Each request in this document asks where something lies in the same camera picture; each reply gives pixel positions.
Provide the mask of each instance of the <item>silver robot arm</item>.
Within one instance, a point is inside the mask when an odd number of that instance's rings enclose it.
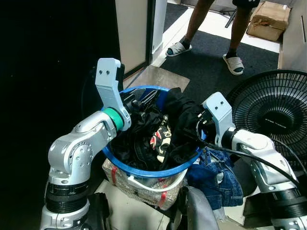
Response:
[[[75,229],[86,220],[90,205],[86,196],[87,181],[92,160],[117,131],[131,126],[117,88],[120,66],[113,58],[99,59],[95,83],[105,110],[81,121],[49,149],[50,171],[40,230]]]
[[[236,130],[232,122],[232,109],[220,92],[212,94],[202,104],[215,123],[215,144],[262,158],[296,177],[288,161],[275,150],[273,141],[265,135]],[[307,198],[285,176],[273,168],[243,157],[249,164],[261,193],[265,194],[271,221],[277,230],[307,229]]]

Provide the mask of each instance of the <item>blue bucket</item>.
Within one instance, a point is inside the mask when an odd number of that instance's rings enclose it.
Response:
[[[143,96],[147,95],[148,93],[150,93],[153,90],[161,90],[160,95],[157,99],[157,106],[159,107],[159,109],[163,109],[163,105],[167,96],[167,93],[169,91],[169,89],[167,88],[163,88],[163,87],[159,87],[159,86],[137,86],[137,87],[133,87],[133,88],[129,88],[129,89],[125,89],[122,92],[130,92],[134,89],[143,89],[145,88],[145,93]],[[179,174],[180,172],[184,171],[185,169],[187,169],[189,166],[191,166],[195,160],[201,155],[201,149],[197,148],[196,149],[196,156],[193,157],[192,159],[190,159],[189,161],[185,162],[182,165],[179,165],[175,168],[171,168],[168,170],[163,170],[163,171],[145,171],[145,170],[140,170],[140,169],[136,169],[133,167],[130,167],[124,163],[122,163],[121,161],[119,161],[110,151],[109,146],[106,146],[103,150],[104,154],[106,155],[106,157],[118,168],[120,168],[122,171],[124,171],[128,176],[135,176],[137,178],[166,178],[166,177],[170,177],[176,174]]]

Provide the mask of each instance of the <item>cardboard box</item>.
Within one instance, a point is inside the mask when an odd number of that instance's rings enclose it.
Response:
[[[291,8],[286,5],[261,2],[251,16],[247,33],[270,41],[277,41],[288,26]]]

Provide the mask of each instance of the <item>green ring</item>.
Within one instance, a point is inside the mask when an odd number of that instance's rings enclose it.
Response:
[[[124,127],[124,122],[123,122],[121,116],[118,114],[117,111],[115,111],[112,108],[107,108],[107,109],[103,110],[103,112],[106,113],[112,119],[112,121],[115,123],[116,131],[119,131],[120,129],[122,129]]]

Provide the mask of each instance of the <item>black cylindrical joint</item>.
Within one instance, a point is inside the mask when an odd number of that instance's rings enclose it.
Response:
[[[266,199],[273,219],[287,219],[307,215],[307,198],[297,189],[267,193]]]
[[[221,141],[221,144],[224,148],[227,148],[227,149],[232,149],[232,139],[234,138],[234,135],[237,133],[236,130],[234,131],[229,131],[227,130],[223,136],[222,136],[222,141]]]
[[[87,182],[74,185],[49,183],[46,193],[46,207],[54,213],[70,213],[85,206],[87,201]]]

